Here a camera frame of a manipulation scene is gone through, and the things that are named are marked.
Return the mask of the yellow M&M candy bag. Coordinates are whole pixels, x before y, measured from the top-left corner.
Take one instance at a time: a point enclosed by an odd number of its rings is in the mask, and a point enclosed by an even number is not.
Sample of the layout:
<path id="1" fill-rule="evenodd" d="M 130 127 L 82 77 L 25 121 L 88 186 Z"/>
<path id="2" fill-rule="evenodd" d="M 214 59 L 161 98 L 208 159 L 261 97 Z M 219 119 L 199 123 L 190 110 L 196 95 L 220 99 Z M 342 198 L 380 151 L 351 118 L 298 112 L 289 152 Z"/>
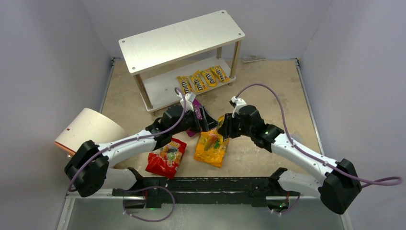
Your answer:
<path id="1" fill-rule="evenodd" d="M 218 85 L 215 75 L 213 74 L 211 69 L 205 69 L 201 71 L 201 75 L 203 76 L 209 87 L 216 87 Z"/>

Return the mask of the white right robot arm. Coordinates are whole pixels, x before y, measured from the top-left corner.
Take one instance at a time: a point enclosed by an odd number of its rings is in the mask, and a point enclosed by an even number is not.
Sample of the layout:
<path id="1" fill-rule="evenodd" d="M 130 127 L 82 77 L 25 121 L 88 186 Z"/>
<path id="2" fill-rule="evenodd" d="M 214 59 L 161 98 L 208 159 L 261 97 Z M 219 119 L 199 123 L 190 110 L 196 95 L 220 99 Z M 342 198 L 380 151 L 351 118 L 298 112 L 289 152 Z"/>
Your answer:
<path id="1" fill-rule="evenodd" d="M 337 161 L 295 142 L 281 128 L 266 124 L 253 105 L 225 114 L 218 133 L 224 138 L 249 137 L 257 147 L 304 169 L 306 175 L 281 169 L 272 176 L 282 190 L 318 198 L 336 214 L 344 214 L 362 190 L 360 182 L 355 180 L 357 172 L 352 162 Z"/>

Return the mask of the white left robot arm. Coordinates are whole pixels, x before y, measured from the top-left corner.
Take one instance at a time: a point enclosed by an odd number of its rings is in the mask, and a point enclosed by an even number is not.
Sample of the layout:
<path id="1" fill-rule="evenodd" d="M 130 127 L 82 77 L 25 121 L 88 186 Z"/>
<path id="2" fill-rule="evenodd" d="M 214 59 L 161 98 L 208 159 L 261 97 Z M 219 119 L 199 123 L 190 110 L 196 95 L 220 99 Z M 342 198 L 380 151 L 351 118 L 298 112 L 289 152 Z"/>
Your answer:
<path id="1" fill-rule="evenodd" d="M 212 118 L 203 106 L 197 111 L 184 111 L 181 105 L 173 105 L 135 135 L 104 144 L 85 141 L 64 168 L 70 179 L 68 190 L 77 191 L 81 197 L 91 196 L 106 187 L 108 182 L 118 181 L 118 176 L 111 172 L 121 161 L 164 147 L 178 133 L 187 130 L 206 132 L 217 126 L 217 119 Z"/>

